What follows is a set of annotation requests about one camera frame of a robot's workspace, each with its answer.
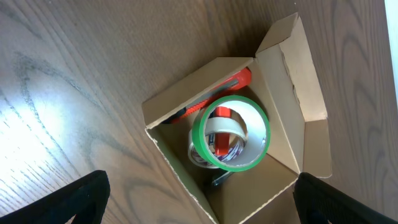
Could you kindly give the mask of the green tape roll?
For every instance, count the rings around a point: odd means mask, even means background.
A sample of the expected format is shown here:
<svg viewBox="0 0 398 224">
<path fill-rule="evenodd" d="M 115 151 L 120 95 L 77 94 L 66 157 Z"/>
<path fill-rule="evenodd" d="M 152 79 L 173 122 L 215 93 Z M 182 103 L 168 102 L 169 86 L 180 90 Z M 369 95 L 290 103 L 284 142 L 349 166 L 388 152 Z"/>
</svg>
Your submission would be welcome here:
<svg viewBox="0 0 398 224">
<path fill-rule="evenodd" d="M 211 153 L 205 138 L 205 130 L 213 126 L 210 114 L 219 106 L 237 112 L 247 129 L 248 140 L 243 151 L 239 156 L 226 162 L 220 161 Z M 271 129 L 265 112 L 257 103 L 244 96 L 230 95 L 200 110 L 193 122 L 191 137 L 197 153 L 204 160 L 223 170 L 241 172 L 258 165 L 264 158 L 271 140 Z"/>
</svg>

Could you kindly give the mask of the black gold correction tape dispenser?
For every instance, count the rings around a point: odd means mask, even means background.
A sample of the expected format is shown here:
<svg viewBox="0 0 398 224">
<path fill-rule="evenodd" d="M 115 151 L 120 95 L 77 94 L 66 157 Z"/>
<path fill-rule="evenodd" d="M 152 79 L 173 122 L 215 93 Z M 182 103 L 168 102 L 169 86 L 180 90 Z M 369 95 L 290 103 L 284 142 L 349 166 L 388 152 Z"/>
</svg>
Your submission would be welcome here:
<svg viewBox="0 0 398 224">
<path fill-rule="evenodd" d="M 231 175 L 233 175 L 233 172 L 224 170 L 222 173 L 214 176 L 213 180 L 211 181 L 211 186 L 214 186 L 214 187 L 219 186 L 226 179 L 228 179 Z"/>
</svg>

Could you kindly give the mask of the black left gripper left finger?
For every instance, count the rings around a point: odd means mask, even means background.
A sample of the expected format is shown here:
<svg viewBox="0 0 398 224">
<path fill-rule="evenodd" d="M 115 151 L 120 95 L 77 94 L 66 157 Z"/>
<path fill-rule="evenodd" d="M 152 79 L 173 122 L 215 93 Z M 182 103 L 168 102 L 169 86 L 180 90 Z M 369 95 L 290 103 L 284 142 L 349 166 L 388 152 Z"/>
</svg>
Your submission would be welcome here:
<svg viewBox="0 0 398 224">
<path fill-rule="evenodd" d="M 107 173 L 96 170 L 1 217 L 1 223 L 101 223 L 109 196 Z"/>
</svg>

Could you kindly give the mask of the small red black cutter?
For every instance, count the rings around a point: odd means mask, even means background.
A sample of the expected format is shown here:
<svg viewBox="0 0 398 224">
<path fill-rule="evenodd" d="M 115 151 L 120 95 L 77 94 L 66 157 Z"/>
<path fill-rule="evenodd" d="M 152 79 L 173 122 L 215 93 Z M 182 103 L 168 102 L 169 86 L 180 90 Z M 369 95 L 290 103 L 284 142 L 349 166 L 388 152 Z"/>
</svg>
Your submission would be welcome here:
<svg viewBox="0 0 398 224">
<path fill-rule="evenodd" d="M 231 118 L 231 110 L 225 107 L 217 107 L 215 109 L 215 116 L 222 118 Z M 216 133 L 215 134 L 215 155 L 225 156 L 229 151 L 229 134 Z"/>
</svg>

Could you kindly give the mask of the red utility knife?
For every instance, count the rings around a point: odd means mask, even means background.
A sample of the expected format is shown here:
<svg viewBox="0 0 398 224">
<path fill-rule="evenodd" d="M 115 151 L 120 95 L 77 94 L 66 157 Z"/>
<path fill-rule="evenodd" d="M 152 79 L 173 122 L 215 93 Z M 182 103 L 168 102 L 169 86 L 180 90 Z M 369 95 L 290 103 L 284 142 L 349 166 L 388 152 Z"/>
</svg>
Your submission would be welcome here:
<svg viewBox="0 0 398 224">
<path fill-rule="evenodd" d="M 214 87 L 208 93 L 205 93 L 203 96 L 199 97 L 193 103 L 190 103 L 188 106 L 183 109 L 177 111 L 175 114 L 167 118 L 162 124 L 172 124 L 177 121 L 186 118 L 192 113 L 203 109 L 208 106 L 218 98 L 221 98 L 226 95 L 230 95 L 237 90 L 242 89 L 245 86 L 248 86 L 251 83 L 252 75 L 250 69 L 245 67 L 238 73 L 235 73 L 223 83 Z"/>
</svg>

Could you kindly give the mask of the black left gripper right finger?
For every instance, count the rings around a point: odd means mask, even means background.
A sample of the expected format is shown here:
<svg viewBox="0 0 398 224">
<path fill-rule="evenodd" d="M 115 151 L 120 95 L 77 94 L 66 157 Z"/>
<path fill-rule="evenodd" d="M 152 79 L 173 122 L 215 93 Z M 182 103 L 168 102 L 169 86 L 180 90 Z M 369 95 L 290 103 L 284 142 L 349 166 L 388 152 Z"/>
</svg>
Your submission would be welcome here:
<svg viewBox="0 0 398 224">
<path fill-rule="evenodd" d="M 299 175 L 293 195 L 300 222 L 304 224 L 397 224 L 306 172 Z"/>
</svg>

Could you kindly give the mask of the white clear tape roll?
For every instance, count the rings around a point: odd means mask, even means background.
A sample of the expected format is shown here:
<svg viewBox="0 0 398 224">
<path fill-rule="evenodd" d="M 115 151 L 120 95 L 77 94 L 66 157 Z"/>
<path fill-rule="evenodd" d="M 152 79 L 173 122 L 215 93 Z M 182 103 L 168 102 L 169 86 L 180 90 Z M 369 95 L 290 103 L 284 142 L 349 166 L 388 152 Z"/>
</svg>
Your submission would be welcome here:
<svg viewBox="0 0 398 224">
<path fill-rule="evenodd" d="M 210 146 L 215 146 L 215 135 L 216 134 L 230 134 L 235 135 L 238 140 L 237 143 L 228 149 L 228 153 L 216 158 L 221 162 L 230 161 L 237 157 L 243 150 L 244 145 L 247 142 L 247 137 L 243 131 L 241 125 L 231 118 L 209 118 L 208 126 L 205 129 L 206 136 L 211 139 Z M 193 143 L 192 130 L 188 134 L 188 158 L 198 167 L 207 169 L 219 169 L 217 165 L 207 162 L 199 153 Z"/>
</svg>

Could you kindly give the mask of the cardboard box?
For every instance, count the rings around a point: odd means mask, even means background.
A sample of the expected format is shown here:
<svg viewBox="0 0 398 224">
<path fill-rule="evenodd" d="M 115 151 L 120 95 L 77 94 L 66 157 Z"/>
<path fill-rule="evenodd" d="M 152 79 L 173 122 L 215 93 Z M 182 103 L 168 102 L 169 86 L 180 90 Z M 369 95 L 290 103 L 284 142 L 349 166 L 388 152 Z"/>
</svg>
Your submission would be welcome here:
<svg viewBox="0 0 398 224">
<path fill-rule="evenodd" d="M 200 110 L 162 122 L 245 67 L 251 83 L 230 95 L 249 98 L 265 112 L 270 144 L 258 165 L 214 187 L 211 181 L 224 170 L 198 167 L 188 158 L 188 134 Z M 213 223 L 243 223 L 260 210 L 269 212 L 268 223 L 293 218 L 292 204 L 277 210 L 273 200 L 302 172 L 332 174 L 328 115 L 298 14 L 273 23 L 255 57 L 218 57 L 144 102 L 142 112 L 146 133 Z"/>
</svg>

